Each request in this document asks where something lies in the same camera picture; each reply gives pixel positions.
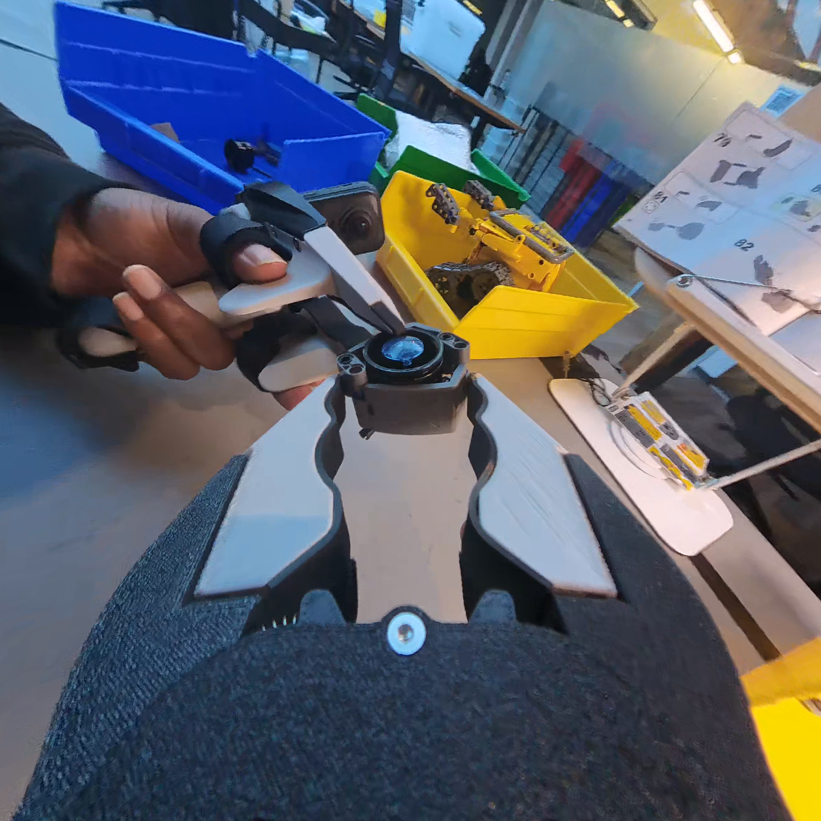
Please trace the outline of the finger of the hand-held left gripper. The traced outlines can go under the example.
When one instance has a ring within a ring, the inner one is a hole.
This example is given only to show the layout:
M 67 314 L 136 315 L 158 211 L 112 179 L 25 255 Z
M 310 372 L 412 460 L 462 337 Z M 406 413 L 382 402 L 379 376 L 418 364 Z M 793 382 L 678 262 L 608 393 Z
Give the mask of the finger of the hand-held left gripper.
M 338 357 L 358 344 L 344 344 L 325 335 L 285 337 L 281 342 L 279 353 L 262 367 L 257 377 L 264 393 L 285 393 L 338 378 Z
M 405 334 L 392 299 L 329 226 L 307 231 L 304 241 L 329 266 L 337 296 L 352 313 L 385 334 Z

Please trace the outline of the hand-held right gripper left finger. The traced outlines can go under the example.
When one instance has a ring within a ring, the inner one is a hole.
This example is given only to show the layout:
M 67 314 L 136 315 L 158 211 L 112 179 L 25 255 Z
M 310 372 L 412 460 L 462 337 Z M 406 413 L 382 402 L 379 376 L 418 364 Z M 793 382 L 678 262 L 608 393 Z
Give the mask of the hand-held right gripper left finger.
M 343 620 L 357 618 L 357 578 L 342 495 L 346 398 L 327 378 L 245 455 L 210 549 L 195 600 L 258 599 L 250 622 L 290 620 L 303 597 L 329 591 Z

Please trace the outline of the black toy lens assembly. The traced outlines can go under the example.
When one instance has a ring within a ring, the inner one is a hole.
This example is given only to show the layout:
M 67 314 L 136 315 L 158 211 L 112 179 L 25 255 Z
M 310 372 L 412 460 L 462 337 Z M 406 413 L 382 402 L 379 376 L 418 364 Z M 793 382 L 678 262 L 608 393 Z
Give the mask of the black toy lens assembly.
M 380 333 L 364 344 L 359 357 L 372 384 L 431 384 L 439 379 L 444 346 L 436 337 L 419 329 L 398 336 Z

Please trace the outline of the grey curved toy panel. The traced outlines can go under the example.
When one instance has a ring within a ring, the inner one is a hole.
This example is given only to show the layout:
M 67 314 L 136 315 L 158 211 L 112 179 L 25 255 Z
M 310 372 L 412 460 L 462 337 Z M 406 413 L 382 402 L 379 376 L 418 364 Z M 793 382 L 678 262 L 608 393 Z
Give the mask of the grey curved toy panel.
M 432 436 L 451 433 L 467 401 L 470 344 L 455 334 L 419 324 L 405 326 L 405 332 L 419 329 L 444 346 L 444 360 L 438 381 L 408 386 L 372 384 L 359 357 L 367 337 L 338 357 L 339 382 L 352 399 L 363 437 L 372 434 Z

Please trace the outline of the person's left forearm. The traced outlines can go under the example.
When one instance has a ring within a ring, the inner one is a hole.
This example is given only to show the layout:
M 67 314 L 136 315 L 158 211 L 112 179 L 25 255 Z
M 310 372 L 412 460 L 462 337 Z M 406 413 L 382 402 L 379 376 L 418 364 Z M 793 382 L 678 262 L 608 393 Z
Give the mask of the person's left forearm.
M 85 298 L 52 283 L 57 231 L 66 212 L 108 189 L 128 189 L 75 164 L 48 134 L 1 106 L 1 324 L 50 328 Z

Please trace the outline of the person's left hand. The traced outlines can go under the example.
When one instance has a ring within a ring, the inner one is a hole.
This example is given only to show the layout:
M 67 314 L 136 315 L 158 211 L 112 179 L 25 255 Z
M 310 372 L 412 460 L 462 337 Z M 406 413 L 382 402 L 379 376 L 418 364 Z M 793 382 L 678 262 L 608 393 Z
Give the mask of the person's left hand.
M 57 223 L 51 285 L 60 296 L 112 298 L 145 361 L 189 380 L 235 359 L 233 340 L 173 290 L 204 277 L 200 231 L 210 215 L 138 190 L 108 188 L 64 210 Z

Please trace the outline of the clear plastic bag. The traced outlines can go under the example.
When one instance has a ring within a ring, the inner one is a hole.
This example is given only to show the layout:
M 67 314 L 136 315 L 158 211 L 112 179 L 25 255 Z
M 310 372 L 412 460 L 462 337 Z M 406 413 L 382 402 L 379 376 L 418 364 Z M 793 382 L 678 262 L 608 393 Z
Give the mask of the clear plastic bag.
M 622 394 L 602 408 L 614 443 L 644 473 L 686 491 L 710 480 L 708 456 L 651 393 Z

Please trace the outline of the yellow toy excavator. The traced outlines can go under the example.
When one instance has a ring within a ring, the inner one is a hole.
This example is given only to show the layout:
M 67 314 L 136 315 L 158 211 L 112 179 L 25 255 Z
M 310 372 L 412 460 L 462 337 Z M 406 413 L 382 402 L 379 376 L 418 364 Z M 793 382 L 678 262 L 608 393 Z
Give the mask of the yellow toy excavator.
M 445 249 L 425 274 L 453 313 L 462 319 L 498 286 L 549 292 L 575 248 L 547 223 L 498 206 L 478 180 L 468 180 L 463 192 L 467 205 L 443 183 L 425 190 L 445 227 Z

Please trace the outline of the white bubble wrap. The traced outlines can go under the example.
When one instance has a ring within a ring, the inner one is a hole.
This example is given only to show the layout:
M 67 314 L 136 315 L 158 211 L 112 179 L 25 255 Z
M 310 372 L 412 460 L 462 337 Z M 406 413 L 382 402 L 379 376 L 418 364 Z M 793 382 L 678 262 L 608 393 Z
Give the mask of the white bubble wrap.
M 471 159 L 471 133 L 464 125 L 430 122 L 395 111 L 396 131 L 384 148 L 385 166 L 391 170 L 405 150 L 412 147 L 435 159 L 441 159 L 466 171 L 477 168 Z

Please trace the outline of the yellow storage bin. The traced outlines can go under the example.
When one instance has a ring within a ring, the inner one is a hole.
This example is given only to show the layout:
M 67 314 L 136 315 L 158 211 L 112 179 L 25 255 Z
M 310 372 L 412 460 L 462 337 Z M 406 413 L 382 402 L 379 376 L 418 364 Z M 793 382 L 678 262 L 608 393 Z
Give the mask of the yellow storage bin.
M 549 292 L 498 286 L 459 319 L 425 274 L 445 249 L 443 221 L 425 196 L 432 182 L 393 174 L 382 196 L 386 239 L 377 262 L 415 320 L 465 338 L 474 358 L 572 356 L 638 309 L 576 250 Z
M 795 820 L 820 819 L 820 638 L 741 677 L 765 758 Z

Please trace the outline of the long work table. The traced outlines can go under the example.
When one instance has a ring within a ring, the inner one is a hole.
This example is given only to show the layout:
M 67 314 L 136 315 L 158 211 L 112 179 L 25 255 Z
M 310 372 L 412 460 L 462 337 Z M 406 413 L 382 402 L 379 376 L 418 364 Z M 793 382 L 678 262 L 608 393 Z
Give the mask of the long work table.
M 524 132 L 524 127 L 503 114 L 498 105 L 461 81 L 469 62 L 461 73 L 451 74 L 403 50 L 402 28 L 410 22 L 414 2 L 348 2 L 348 6 L 376 36 L 380 54 L 365 94 L 420 118 L 433 115 L 439 106 L 464 110 L 475 122 L 471 128 L 473 146 L 484 138 L 488 127 Z

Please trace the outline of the blue storage bin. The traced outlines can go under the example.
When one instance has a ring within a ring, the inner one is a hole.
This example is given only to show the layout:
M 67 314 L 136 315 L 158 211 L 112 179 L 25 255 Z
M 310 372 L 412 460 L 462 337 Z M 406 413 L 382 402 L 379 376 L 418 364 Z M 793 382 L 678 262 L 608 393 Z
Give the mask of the blue storage bin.
M 275 56 L 241 43 L 56 2 L 68 113 L 115 159 L 210 213 L 269 177 L 231 170 L 227 139 L 282 148 L 274 180 L 306 192 L 369 179 L 389 134 Z

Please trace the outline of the stack of coloured bins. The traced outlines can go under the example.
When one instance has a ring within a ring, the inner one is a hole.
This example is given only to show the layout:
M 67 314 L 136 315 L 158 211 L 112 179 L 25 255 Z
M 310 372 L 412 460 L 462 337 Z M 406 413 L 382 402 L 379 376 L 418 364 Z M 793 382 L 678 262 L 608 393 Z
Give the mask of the stack of coloured bins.
M 539 215 L 578 250 L 594 245 L 653 186 L 579 136 L 569 142 L 558 170 Z

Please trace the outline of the white box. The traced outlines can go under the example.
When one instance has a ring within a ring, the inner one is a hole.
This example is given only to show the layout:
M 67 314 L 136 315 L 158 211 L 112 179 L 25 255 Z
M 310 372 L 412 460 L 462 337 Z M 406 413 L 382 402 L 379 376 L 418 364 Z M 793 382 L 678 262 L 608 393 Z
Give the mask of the white box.
M 402 48 L 431 66 L 461 73 L 486 31 L 481 15 L 457 1 L 414 2 L 410 22 L 403 24 Z

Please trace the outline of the white book stand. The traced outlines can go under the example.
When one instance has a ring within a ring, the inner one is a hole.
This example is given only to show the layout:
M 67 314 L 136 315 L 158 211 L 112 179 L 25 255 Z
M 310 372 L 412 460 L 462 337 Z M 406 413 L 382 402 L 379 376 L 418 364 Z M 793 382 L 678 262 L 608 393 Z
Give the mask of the white book stand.
M 722 348 L 814 431 L 820 431 L 820 376 L 754 323 L 737 313 L 701 279 L 685 274 L 685 284 L 673 277 L 651 254 L 638 248 L 635 269 L 641 281 L 682 322 L 670 338 L 648 354 L 626 377 L 620 391 L 658 364 L 689 332 L 701 334 Z

